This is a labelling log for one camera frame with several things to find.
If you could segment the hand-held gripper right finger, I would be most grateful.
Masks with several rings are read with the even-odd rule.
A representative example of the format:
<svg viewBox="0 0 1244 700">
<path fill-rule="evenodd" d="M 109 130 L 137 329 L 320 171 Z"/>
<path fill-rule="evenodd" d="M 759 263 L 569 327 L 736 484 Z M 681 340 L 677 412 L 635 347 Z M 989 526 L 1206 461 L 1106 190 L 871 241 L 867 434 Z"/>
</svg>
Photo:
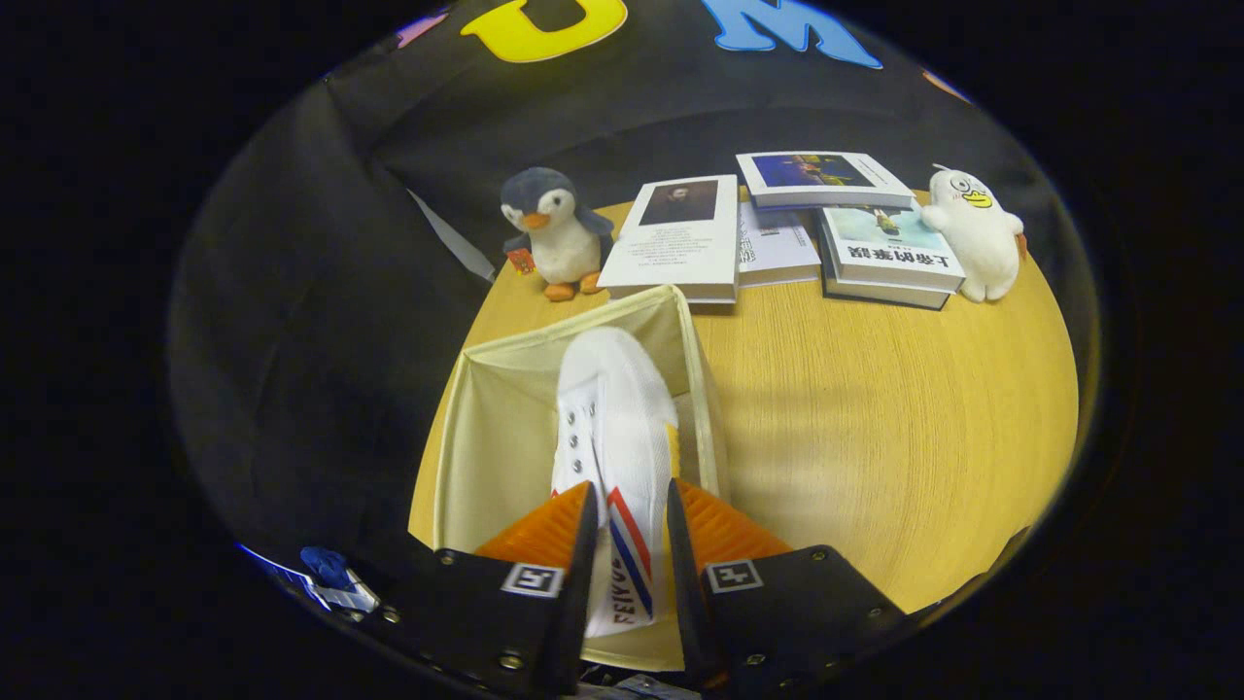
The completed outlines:
<svg viewBox="0 0 1244 700">
<path fill-rule="evenodd" d="M 911 629 L 832 546 L 795 548 L 680 477 L 668 484 L 667 526 L 695 686 L 817 686 Z"/>
</svg>

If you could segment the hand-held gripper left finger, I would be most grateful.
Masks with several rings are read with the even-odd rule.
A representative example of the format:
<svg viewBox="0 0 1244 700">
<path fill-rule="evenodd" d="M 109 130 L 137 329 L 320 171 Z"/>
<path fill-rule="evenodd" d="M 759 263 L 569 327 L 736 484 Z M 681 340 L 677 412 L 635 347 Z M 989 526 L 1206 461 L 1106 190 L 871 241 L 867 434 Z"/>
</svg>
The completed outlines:
<svg viewBox="0 0 1244 700">
<path fill-rule="evenodd" d="M 600 522 L 593 482 L 578 482 L 554 505 L 570 516 L 564 561 L 542 566 L 415 543 L 403 577 L 357 620 L 356 638 L 454 694 L 573 695 Z"/>
</svg>

